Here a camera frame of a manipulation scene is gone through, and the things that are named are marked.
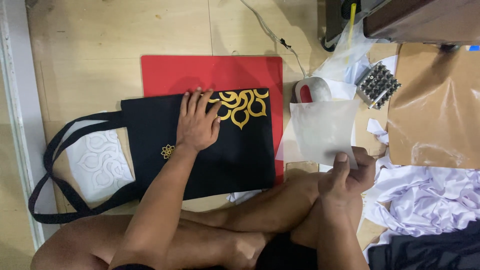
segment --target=red cutting mat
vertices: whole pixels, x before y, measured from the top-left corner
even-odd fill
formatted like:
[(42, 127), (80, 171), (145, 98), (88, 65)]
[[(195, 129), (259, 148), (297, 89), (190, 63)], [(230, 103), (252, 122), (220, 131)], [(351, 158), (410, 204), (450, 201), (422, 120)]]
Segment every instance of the red cutting mat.
[[(144, 96), (183, 94), (187, 89), (225, 91), (269, 88), (275, 155), (283, 134), (282, 58), (246, 56), (143, 55)], [(275, 160), (276, 183), (283, 161)]]

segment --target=tote bag handle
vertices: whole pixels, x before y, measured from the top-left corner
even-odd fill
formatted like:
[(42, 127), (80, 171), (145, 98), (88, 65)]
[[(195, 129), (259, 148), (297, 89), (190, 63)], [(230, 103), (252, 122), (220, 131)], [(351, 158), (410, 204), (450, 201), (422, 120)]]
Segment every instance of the tote bag handle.
[[(60, 144), (63, 136), (69, 130), (69, 128), (75, 123), (83, 120), (104, 120), (105, 122), (92, 124), (86, 127), (82, 127), (74, 131), (62, 144)], [(53, 174), (53, 163), (57, 160), (63, 150), (72, 145), (81, 137), (96, 131), (105, 131), (111, 129), (117, 129), (124, 127), (122, 120), (122, 112), (101, 112), (84, 117), (77, 118), (68, 124), (66, 124), (50, 141), (47, 146), (47, 150), (43, 156), (43, 164), (47, 173), (37, 183), (33, 189), (32, 195), (28, 199), (28, 210), (32, 214), (33, 218), (45, 224), (63, 224), (69, 223), (79, 218), (88, 217), (103, 213), (109, 209), (125, 204), (129, 201), (139, 198), (139, 193), (136, 188), (136, 182), (128, 183), (118, 191), (116, 191), (112, 197), (101, 205), (91, 209), (82, 197), (75, 191), (75, 189), (65, 180), (56, 177)], [(38, 199), (38, 195), (42, 190), (47, 180), (51, 178), (55, 184), (60, 188), (63, 195), (67, 198), (70, 204), (75, 208), (74, 213), (63, 214), (40, 214), (35, 213), (35, 203)]]

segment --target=brown cardboard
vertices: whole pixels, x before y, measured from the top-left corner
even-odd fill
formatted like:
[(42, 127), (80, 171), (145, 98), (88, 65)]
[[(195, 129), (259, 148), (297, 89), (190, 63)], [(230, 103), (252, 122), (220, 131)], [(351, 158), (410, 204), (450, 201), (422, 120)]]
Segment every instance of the brown cardboard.
[(404, 44), (388, 113), (394, 164), (480, 168), (480, 53)]

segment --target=leg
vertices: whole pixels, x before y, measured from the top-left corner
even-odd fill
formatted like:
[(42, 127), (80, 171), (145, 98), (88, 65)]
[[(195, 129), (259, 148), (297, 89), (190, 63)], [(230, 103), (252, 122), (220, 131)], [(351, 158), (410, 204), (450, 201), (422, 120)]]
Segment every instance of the leg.
[(308, 215), (318, 197), (318, 178), (308, 174), (227, 209), (182, 211), (180, 217), (237, 232), (288, 232)]
[[(37, 251), (32, 269), (106, 270), (132, 218), (99, 215), (63, 226)], [(168, 269), (255, 265), (267, 239), (180, 220), (167, 255)]]
[[(291, 232), (290, 239), (292, 242), (311, 248), (317, 248), (318, 237), (319, 234), (322, 233), (322, 228), (319, 227), (319, 219), (322, 218), (318, 214), (320, 207), (320, 201), (317, 200), (307, 218)], [(363, 200), (359, 194), (350, 202), (349, 206), (350, 221), (352, 222), (355, 231), (357, 231), (360, 223), (362, 207)]]

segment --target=hand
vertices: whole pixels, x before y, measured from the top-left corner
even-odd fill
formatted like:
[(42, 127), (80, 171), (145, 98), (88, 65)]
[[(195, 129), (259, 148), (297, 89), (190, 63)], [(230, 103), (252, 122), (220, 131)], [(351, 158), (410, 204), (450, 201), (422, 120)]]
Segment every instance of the hand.
[(213, 94), (209, 89), (202, 97), (202, 89), (198, 87), (193, 94), (186, 92), (180, 106), (180, 118), (177, 128), (177, 146), (193, 149), (197, 153), (218, 138), (220, 117), (217, 117), (221, 102), (215, 103), (208, 113), (205, 113), (208, 100)]
[(318, 181), (320, 199), (328, 205), (346, 206), (352, 198), (373, 186), (375, 159), (361, 147), (352, 147), (358, 170), (351, 170), (348, 156), (337, 153), (333, 169)]

